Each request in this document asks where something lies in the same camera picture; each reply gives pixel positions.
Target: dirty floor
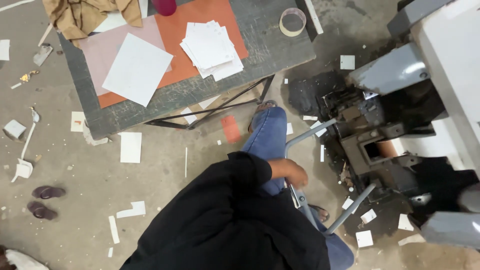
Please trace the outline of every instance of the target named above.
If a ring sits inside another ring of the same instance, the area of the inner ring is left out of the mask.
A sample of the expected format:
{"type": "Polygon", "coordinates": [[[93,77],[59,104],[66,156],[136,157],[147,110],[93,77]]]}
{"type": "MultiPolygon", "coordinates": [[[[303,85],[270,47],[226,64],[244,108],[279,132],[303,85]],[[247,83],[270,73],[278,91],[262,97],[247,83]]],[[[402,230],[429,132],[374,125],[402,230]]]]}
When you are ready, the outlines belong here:
{"type": "MultiPolygon", "coordinates": [[[[1,6],[15,1],[5,0],[1,6]]],[[[338,70],[341,54],[356,55],[356,67],[362,66],[369,61],[370,53],[389,39],[386,24],[396,13],[396,0],[313,0],[313,3],[325,31],[313,43],[317,59],[277,74],[267,96],[286,109],[294,130],[289,139],[308,130],[313,123],[303,121],[287,104],[283,78],[338,70]]],[[[25,252],[53,270],[118,269],[159,210],[209,164],[224,160],[227,153],[240,149],[247,139],[248,122],[255,109],[252,104],[223,112],[192,131],[134,127],[129,131],[143,134],[142,161],[120,163],[120,136],[112,135],[113,142],[92,147],[85,143],[82,133],[70,132],[71,111],[82,108],[64,55],[52,53],[41,68],[32,62],[48,25],[42,2],[37,0],[1,12],[0,25],[0,39],[11,40],[11,60],[0,61],[0,125],[16,119],[30,128],[30,106],[41,115],[25,155],[30,161],[41,155],[29,179],[19,178],[10,183],[23,145],[0,135],[0,207],[6,207],[1,211],[0,244],[25,252]],[[21,75],[35,69],[40,74],[10,89],[21,75]],[[235,116],[243,135],[242,141],[233,145],[226,143],[220,124],[220,118],[226,115],[235,116]],[[33,199],[32,190],[45,184],[63,187],[68,193],[44,201],[60,214],[54,221],[35,219],[28,211],[22,211],[33,199]],[[146,215],[118,219],[120,243],[114,245],[108,216],[129,209],[130,202],[141,200],[145,201],[146,215]],[[108,258],[112,246],[113,257],[108,258]]],[[[46,42],[55,51],[61,50],[55,31],[50,32],[46,42]]],[[[341,213],[348,191],[337,183],[338,175],[330,169],[328,156],[325,162],[320,162],[319,151],[320,143],[311,137],[294,146],[290,157],[309,174],[310,185],[306,190],[309,201],[330,210],[332,218],[328,226],[341,213]]],[[[360,216],[368,207],[361,209],[356,215],[360,216]]],[[[360,250],[354,232],[347,233],[340,227],[337,233],[356,254],[352,267],[355,270],[480,269],[479,255],[473,250],[426,243],[398,246],[399,240],[415,232],[374,233],[374,245],[360,250]]]]}

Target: scratched table surface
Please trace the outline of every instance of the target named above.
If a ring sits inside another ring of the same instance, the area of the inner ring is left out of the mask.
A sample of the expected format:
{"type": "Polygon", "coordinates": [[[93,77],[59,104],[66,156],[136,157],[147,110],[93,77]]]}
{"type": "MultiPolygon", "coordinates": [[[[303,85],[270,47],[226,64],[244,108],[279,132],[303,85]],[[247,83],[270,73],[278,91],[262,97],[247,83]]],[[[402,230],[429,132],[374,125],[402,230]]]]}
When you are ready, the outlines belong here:
{"type": "MultiPolygon", "coordinates": [[[[177,0],[178,5],[184,2],[189,1],[177,0]]],[[[92,137],[118,133],[315,58],[305,29],[296,37],[287,37],[278,29],[280,15],[297,7],[295,0],[230,0],[230,5],[249,53],[242,59],[244,70],[218,82],[212,76],[202,79],[197,75],[159,88],[147,107],[126,100],[101,109],[84,54],[59,34],[92,137]]],[[[149,6],[148,15],[155,13],[149,6]]]]}

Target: leg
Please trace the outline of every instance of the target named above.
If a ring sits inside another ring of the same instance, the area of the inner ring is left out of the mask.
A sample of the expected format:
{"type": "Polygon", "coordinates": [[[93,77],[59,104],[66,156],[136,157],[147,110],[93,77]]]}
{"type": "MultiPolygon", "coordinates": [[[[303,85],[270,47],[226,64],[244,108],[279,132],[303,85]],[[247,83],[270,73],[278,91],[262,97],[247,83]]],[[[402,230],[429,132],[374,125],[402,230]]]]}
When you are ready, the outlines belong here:
{"type": "MultiPolygon", "coordinates": [[[[255,113],[252,119],[253,133],[242,151],[254,154],[264,160],[285,157],[287,142],[287,115],[280,107],[270,107],[255,113]]],[[[278,194],[284,187],[285,179],[272,179],[262,188],[270,195],[278,194]]]]}
{"type": "MultiPolygon", "coordinates": [[[[303,207],[299,208],[299,210],[305,214],[303,207]]],[[[315,218],[318,230],[325,232],[327,228],[318,220],[318,212],[313,208],[310,208],[310,211],[312,211],[315,218]]],[[[355,262],[355,257],[347,244],[335,233],[326,235],[325,240],[328,248],[328,258],[330,259],[330,269],[346,270],[350,268],[355,262]]]]}

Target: brown cloth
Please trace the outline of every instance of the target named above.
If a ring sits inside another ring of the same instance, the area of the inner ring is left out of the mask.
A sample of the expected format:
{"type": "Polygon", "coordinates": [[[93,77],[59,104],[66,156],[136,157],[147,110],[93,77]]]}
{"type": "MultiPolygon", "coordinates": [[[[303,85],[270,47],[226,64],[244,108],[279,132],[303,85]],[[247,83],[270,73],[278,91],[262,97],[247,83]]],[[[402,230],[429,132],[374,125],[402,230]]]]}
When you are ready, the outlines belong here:
{"type": "Polygon", "coordinates": [[[138,0],[42,0],[48,18],[66,39],[80,47],[85,38],[106,18],[107,12],[120,10],[131,26],[142,27],[138,0]]]}

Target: sandal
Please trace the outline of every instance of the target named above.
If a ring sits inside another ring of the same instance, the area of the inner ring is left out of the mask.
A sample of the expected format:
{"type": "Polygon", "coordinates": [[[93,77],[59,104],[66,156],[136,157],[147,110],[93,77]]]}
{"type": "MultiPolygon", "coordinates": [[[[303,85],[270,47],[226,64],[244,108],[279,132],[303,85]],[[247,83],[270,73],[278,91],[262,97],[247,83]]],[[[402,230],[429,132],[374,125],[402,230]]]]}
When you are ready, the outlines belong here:
{"type": "Polygon", "coordinates": [[[58,197],[62,197],[65,194],[66,192],[63,188],[52,187],[49,185],[43,185],[43,186],[37,187],[32,192],[32,196],[37,199],[50,199],[54,197],[58,198],[58,197]]]}
{"type": "Polygon", "coordinates": [[[320,215],[320,210],[323,210],[323,211],[325,211],[325,212],[328,213],[327,216],[325,217],[325,220],[324,220],[324,221],[320,221],[321,223],[327,222],[328,219],[330,218],[330,213],[329,213],[327,210],[321,208],[320,206],[316,206],[316,205],[313,205],[313,204],[309,204],[308,206],[311,207],[311,208],[313,208],[313,209],[315,209],[315,210],[317,211],[318,219],[320,219],[320,216],[321,216],[321,215],[320,215]]]}
{"type": "Polygon", "coordinates": [[[48,209],[39,202],[29,202],[27,204],[27,208],[33,214],[33,216],[38,219],[46,219],[50,221],[58,216],[55,211],[48,209]]]}
{"type": "Polygon", "coordinates": [[[255,110],[255,113],[254,113],[253,116],[252,116],[252,120],[250,120],[250,124],[248,125],[247,131],[248,131],[249,133],[253,133],[253,130],[250,131],[250,128],[252,127],[253,118],[255,117],[255,115],[256,115],[258,112],[263,111],[263,110],[258,110],[258,108],[259,108],[260,106],[263,106],[263,105],[266,105],[266,104],[272,104],[272,106],[267,107],[267,108],[265,108],[265,109],[263,109],[263,110],[266,110],[266,109],[268,109],[268,108],[273,108],[273,107],[278,106],[278,104],[276,103],[275,100],[267,100],[267,101],[265,101],[264,103],[258,105],[257,109],[255,110]]]}

